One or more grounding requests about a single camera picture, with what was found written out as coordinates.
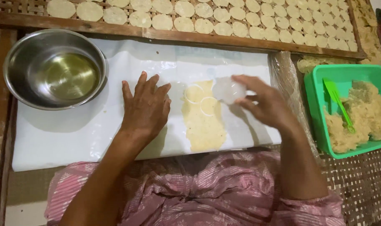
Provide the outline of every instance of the green spatula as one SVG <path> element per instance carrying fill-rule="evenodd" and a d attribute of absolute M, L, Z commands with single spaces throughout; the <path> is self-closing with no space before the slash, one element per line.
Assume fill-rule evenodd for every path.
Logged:
<path fill-rule="evenodd" d="M 342 114 L 344 115 L 345 121 L 347 122 L 347 129 L 349 132 L 354 134 L 355 128 L 352 125 L 352 122 L 349 119 L 349 116 L 347 114 L 347 111 L 345 110 L 344 106 L 342 105 L 342 102 L 340 100 L 340 93 L 337 89 L 337 85 L 335 82 L 331 81 L 328 78 L 323 78 L 324 85 L 326 86 L 328 93 L 330 94 L 331 99 L 338 104 L 338 106 L 341 108 Z"/>

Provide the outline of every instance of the bowl rim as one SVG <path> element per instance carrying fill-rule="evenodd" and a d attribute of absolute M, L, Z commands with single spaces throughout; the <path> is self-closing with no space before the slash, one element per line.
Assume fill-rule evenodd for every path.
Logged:
<path fill-rule="evenodd" d="M 8 74 L 8 67 L 9 67 L 9 63 L 11 61 L 12 54 L 15 53 L 17 48 L 23 42 L 25 42 L 26 40 L 28 40 L 28 39 L 30 39 L 30 38 L 32 38 L 34 36 L 37 36 L 37 35 L 40 35 L 40 34 L 46 34 L 46 33 L 68 33 L 68 34 L 71 34 L 71 35 L 78 36 L 78 37 L 84 39 L 85 41 L 87 41 L 88 43 L 90 43 L 94 47 L 94 49 L 98 52 L 98 54 L 100 55 L 100 58 L 102 59 L 102 64 L 103 64 L 103 69 L 102 69 L 101 75 L 100 75 L 100 81 L 99 81 L 97 87 L 95 88 L 95 90 L 93 90 L 93 92 L 86 99 L 84 99 L 84 100 L 82 100 L 82 101 L 80 101 L 80 102 L 78 102 L 76 104 L 73 104 L 73 105 L 70 105 L 70 106 L 66 106 L 66 107 L 55 107 L 55 108 L 53 108 L 53 107 L 43 107 L 43 106 L 33 104 L 33 103 L 23 99 L 16 92 L 16 90 L 13 88 L 13 86 L 11 84 L 11 81 L 9 80 L 9 74 Z M 83 36 L 83 35 L 81 35 L 81 34 L 79 34 L 77 32 L 70 31 L 70 30 L 65 30 L 65 29 L 43 29 L 43 30 L 35 31 L 33 33 L 30 33 L 30 34 L 26 35 L 25 37 L 23 37 L 20 40 L 18 40 L 12 46 L 12 48 L 8 51 L 8 54 L 5 57 L 5 61 L 4 61 L 4 64 L 3 64 L 3 75 L 4 75 L 5 84 L 7 85 L 9 91 L 12 93 L 12 95 L 16 99 L 18 99 L 19 101 L 21 101 L 25 105 L 33 107 L 33 108 L 36 108 L 36 109 L 40 109 L 40 110 L 66 110 L 66 109 L 74 108 L 74 107 L 77 107 L 79 105 L 82 105 L 82 104 L 86 103 L 87 101 L 92 99 L 94 95 L 96 95 L 99 92 L 100 88 L 103 86 L 105 77 L 107 76 L 107 63 L 106 63 L 106 58 L 105 58 L 103 52 L 97 47 L 96 44 L 94 44 L 87 37 L 85 37 L 85 36 Z"/>

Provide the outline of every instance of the person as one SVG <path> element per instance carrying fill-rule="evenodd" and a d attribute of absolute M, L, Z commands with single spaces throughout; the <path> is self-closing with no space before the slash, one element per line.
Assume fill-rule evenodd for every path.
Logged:
<path fill-rule="evenodd" d="M 278 129 L 280 154 L 134 161 L 167 123 L 171 103 L 171 85 L 155 89 L 159 76 L 147 80 L 142 72 L 134 95 L 122 82 L 122 125 L 101 162 L 75 163 L 53 178 L 48 225 L 345 225 L 342 199 L 327 189 L 305 131 L 281 94 L 258 77 L 232 79 L 256 93 L 235 104 Z"/>

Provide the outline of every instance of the white plastic sheet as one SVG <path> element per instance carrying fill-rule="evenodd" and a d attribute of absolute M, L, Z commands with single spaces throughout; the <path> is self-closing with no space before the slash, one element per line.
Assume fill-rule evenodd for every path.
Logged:
<path fill-rule="evenodd" d="M 252 54 L 132 40 L 92 39 L 106 55 L 108 82 L 92 101 L 74 109 L 43 111 L 18 104 L 17 134 L 12 167 L 25 171 L 97 162 L 103 156 L 123 118 L 121 81 L 134 92 L 144 70 L 148 77 L 160 75 L 157 85 L 172 84 L 168 92 L 171 112 L 167 126 L 137 159 L 192 154 L 181 113 L 183 91 L 192 82 L 233 74 L 259 76 L 270 84 L 267 54 Z M 276 129 L 262 125 L 249 112 L 222 105 L 227 140 L 220 150 L 258 144 L 279 144 Z"/>

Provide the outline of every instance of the sleeve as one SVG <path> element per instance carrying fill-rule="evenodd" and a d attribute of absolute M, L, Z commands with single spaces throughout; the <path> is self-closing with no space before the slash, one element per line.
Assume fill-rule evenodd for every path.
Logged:
<path fill-rule="evenodd" d="M 341 214 L 343 200 L 333 191 L 323 198 L 311 200 L 280 199 L 273 212 L 271 226 L 345 226 Z"/>

